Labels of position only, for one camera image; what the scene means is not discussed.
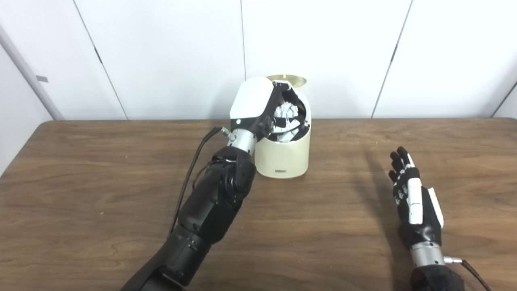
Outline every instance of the wood grain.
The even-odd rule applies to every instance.
[[[227,121],[41,125],[0,179],[1,289],[119,290],[165,240],[195,148],[215,125]],[[308,172],[257,176],[188,290],[409,290],[387,177],[400,145],[436,189],[444,253],[468,259],[494,290],[515,289],[516,120],[313,126]],[[211,140],[197,169],[224,144]]]

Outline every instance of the black cable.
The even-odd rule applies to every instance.
[[[195,183],[197,181],[197,179],[199,178],[199,176],[201,176],[201,173],[206,169],[208,168],[211,164],[213,164],[214,162],[210,161],[208,163],[206,163],[205,166],[203,166],[203,168],[201,168],[201,170],[199,170],[199,172],[197,172],[197,175],[195,176],[194,180],[192,180],[192,190],[194,190],[195,188]]]
[[[481,283],[481,285],[483,285],[483,287],[486,289],[486,291],[492,291],[492,289],[490,289],[490,287],[488,286],[488,284],[481,278],[481,276],[478,274],[478,272],[476,272],[476,270],[469,264],[467,263],[466,260],[462,260],[461,264],[463,265],[463,267],[465,267],[465,269],[467,269],[476,279],[478,279],[479,283]]]
[[[190,168],[187,171],[187,175],[185,176],[185,180],[183,181],[183,185],[181,186],[181,191],[179,191],[178,202],[176,204],[176,210],[174,211],[174,218],[172,219],[171,228],[169,229],[169,234],[167,235],[167,237],[169,237],[169,235],[171,235],[171,232],[172,232],[172,230],[173,230],[173,228],[176,225],[176,222],[178,220],[179,208],[181,207],[181,202],[183,201],[183,196],[185,195],[185,190],[187,189],[187,184],[189,183],[190,175],[192,174],[192,170],[194,169],[195,163],[197,162],[197,158],[199,157],[199,153],[201,153],[201,149],[203,148],[205,143],[212,136],[216,135],[219,131],[221,131],[221,129],[222,129],[222,127],[214,127],[214,128],[212,128],[212,130],[208,134],[206,134],[206,136],[203,138],[203,140],[201,140],[201,143],[197,147],[197,150],[196,150],[196,152],[194,154],[194,158],[192,159],[192,162],[190,164]]]

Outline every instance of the black robotic arm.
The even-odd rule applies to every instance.
[[[229,138],[227,146],[213,155],[163,246],[121,291],[177,291],[189,285],[251,189],[256,172],[252,154],[256,143],[271,133],[280,98],[293,94],[289,83],[267,78],[241,85],[230,111],[231,130],[222,129]]]

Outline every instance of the robotic arm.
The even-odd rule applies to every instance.
[[[121,291],[184,290],[237,215],[255,176],[255,145],[271,134],[280,98],[293,93],[289,83],[267,78],[241,85],[230,110],[231,130],[221,130],[229,138],[227,146],[213,155],[166,242]]]
[[[399,147],[391,152],[393,198],[400,218],[399,234],[411,252],[415,268],[411,276],[413,291],[464,291],[463,279],[446,264],[462,264],[487,291],[479,274],[465,260],[444,257],[441,250],[444,217],[433,188],[422,186],[420,172],[409,153]]]

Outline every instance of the gold lid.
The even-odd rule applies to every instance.
[[[283,75],[273,75],[273,76],[267,76],[267,78],[269,80],[271,80],[271,81],[275,81],[275,80],[288,81],[289,83],[291,83],[291,85],[294,88],[301,87],[301,86],[305,85],[305,83],[307,83],[307,79],[306,78],[300,77],[300,76],[296,76],[296,75],[286,75],[286,74],[283,74]]]

